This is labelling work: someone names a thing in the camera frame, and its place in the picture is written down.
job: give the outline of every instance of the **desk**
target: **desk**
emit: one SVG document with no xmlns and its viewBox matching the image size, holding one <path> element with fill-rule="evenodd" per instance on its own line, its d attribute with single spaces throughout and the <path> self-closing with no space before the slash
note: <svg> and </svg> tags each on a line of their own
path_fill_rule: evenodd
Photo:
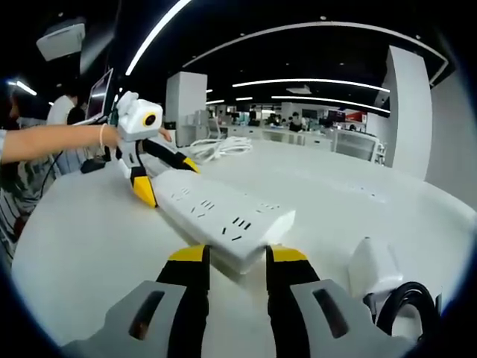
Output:
<svg viewBox="0 0 477 358">
<path fill-rule="evenodd" d="M 450 298 L 473 242 L 475 212 L 466 204 L 356 158 L 269 141 L 253 145 L 249 154 L 208 163 L 203 175 L 295 207 L 284 243 L 306 253 L 320 277 L 348 289 L 350 255 L 365 236 L 375 236 L 394 244 L 406 280 Z M 106 311 L 143 280 L 155 280 L 186 239 L 161 210 L 134 197 L 111 163 L 53 184 L 19 240 L 13 280 L 40 325 L 64 345 L 102 327 Z M 275 357 L 265 264 L 242 277 L 215 267 L 210 275 L 203 357 Z"/>
<path fill-rule="evenodd" d="M 220 125 L 228 136 L 246 136 L 251 139 L 266 139 L 274 142 L 308 145 L 324 151 L 332 151 L 332 140 L 314 132 L 293 132 L 286 128 Z"/>
</svg>

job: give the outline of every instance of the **human arm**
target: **human arm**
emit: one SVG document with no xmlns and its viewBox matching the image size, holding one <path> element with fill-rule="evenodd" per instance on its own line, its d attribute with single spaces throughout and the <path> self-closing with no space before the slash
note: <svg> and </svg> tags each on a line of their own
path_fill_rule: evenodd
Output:
<svg viewBox="0 0 477 358">
<path fill-rule="evenodd" d="M 159 133 L 164 137 L 168 142 L 172 142 L 171 134 L 169 131 L 163 127 L 159 128 Z"/>
<path fill-rule="evenodd" d="M 4 136 L 1 163 L 32 160 L 66 149 L 76 149 L 100 144 L 100 125 L 38 126 L 20 131 L 8 131 Z M 115 148 L 118 132 L 114 127 L 104 126 L 102 133 L 104 145 Z"/>
</svg>

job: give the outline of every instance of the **bracelet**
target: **bracelet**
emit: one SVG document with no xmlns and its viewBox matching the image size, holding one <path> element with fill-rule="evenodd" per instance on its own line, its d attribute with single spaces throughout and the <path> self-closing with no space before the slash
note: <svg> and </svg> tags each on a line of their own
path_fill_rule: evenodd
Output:
<svg viewBox="0 0 477 358">
<path fill-rule="evenodd" d="M 101 129 L 99 130 L 99 146 L 102 147 L 103 146 L 103 131 L 104 131 L 104 127 L 106 127 L 107 124 L 104 123 L 102 126 L 101 126 Z"/>
</svg>

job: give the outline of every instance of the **white cable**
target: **white cable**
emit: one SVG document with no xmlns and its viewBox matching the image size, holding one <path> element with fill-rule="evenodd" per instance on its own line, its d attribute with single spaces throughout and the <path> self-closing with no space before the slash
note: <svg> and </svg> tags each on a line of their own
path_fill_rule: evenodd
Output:
<svg viewBox="0 0 477 358">
<path fill-rule="evenodd" d="M 189 147 L 191 156 L 199 163 L 207 163 L 224 155 L 240 155 L 252 150 L 250 138 L 230 136 L 226 139 L 199 139 Z"/>
</svg>

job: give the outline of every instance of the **power outlet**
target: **power outlet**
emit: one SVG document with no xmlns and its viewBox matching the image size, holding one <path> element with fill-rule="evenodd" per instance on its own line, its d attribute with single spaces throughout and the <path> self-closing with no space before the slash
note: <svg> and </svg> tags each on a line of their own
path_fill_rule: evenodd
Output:
<svg viewBox="0 0 477 358">
<path fill-rule="evenodd" d="M 266 245 L 279 243 L 294 222 L 294 210 L 194 172 L 168 170 L 152 183 L 159 207 L 240 273 L 263 255 Z"/>
</svg>

